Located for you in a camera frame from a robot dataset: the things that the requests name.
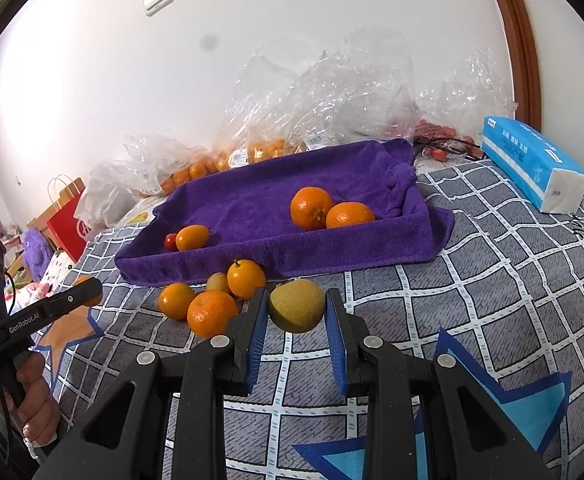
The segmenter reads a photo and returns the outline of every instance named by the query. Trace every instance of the silver screw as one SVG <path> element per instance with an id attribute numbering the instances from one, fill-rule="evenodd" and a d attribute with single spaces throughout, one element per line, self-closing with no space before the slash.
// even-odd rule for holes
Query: silver screw
<path id="1" fill-rule="evenodd" d="M 136 356 L 136 362 L 140 365 L 152 364 L 154 362 L 154 352 L 150 352 L 149 350 L 141 352 Z"/>
<path id="2" fill-rule="evenodd" d="M 368 335 L 363 339 L 363 344 L 368 348 L 380 348 L 383 346 L 383 340 L 376 335 Z"/>
<path id="3" fill-rule="evenodd" d="M 215 335 L 210 339 L 210 345 L 214 348 L 225 348 L 230 344 L 230 338 L 227 335 Z"/>
<path id="4" fill-rule="evenodd" d="M 440 354 L 437 361 L 443 368 L 454 368 L 456 366 L 456 359 L 450 354 Z"/>

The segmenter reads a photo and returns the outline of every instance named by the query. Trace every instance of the bag of red fruit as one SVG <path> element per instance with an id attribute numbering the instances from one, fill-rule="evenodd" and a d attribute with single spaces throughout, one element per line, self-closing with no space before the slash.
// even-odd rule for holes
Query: bag of red fruit
<path id="1" fill-rule="evenodd" d="M 425 88 L 417 105 L 422 119 L 414 138 L 434 144 L 426 145 L 422 153 L 439 162 L 463 158 L 465 153 L 481 158 L 478 146 L 485 117 L 513 118 L 516 111 L 512 90 L 499 77 L 489 49 L 473 52 L 451 78 Z"/>

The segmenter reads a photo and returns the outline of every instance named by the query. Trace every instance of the blue tissue package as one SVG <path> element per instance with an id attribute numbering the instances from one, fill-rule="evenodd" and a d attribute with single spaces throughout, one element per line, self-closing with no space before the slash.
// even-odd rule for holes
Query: blue tissue package
<path id="1" fill-rule="evenodd" d="M 542 213 L 574 214 L 584 195 L 584 171 L 527 124 L 485 117 L 483 151 Z"/>

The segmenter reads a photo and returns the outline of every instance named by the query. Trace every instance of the gray fabric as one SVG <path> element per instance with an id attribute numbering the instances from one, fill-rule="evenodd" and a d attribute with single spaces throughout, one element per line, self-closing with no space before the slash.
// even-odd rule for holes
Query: gray fabric
<path id="1" fill-rule="evenodd" d="M 433 355 L 442 327 L 505 388 L 571 371 L 568 415 L 544 458 L 557 478 L 577 478 L 584 469 L 584 238 L 567 216 L 537 212 L 490 162 L 424 174 L 419 188 L 428 204 L 456 215 L 452 238 L 433 262 L 312 279 L 337 287 L 371 332 L 417 357 Z M 584 206 L 578 217 L 584 227 Z M 66 351 L 54 392 L 63 427 L 140 351 L 171 354 L 199 342 L 187 325 L 157 312 L 158 290 L 120 279 L 112 254 L 139 230 L 101 234 L 63 285 L 79 274 L 104 283 L 92 315 L 105 331 Z M 225 402 L 229 478 L 317 479 L 292 444 L 365 434 L 366 399 L 336 394 L 328 356 L 323 323 L 294 336 L 268 326 L 255 393 Z M 166 479 L 171 447 L 168 439 Z"/>

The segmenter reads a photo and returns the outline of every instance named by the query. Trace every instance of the white price sticker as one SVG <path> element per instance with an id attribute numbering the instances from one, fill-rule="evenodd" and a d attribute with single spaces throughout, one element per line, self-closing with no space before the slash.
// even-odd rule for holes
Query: white price sticker
<path id="1" fill-rule="evenodd" d="M 230 168 L 240 168 L 248 165 L 248 149 L 234 150 L 227 161 Z"/>
<path id="2" fill-rule="evenodd" d="M 320 135 L 305 137 L 303 141 L 305 142 L 309 152 L 325 148 L 329 145 L 329 140 Z"/>

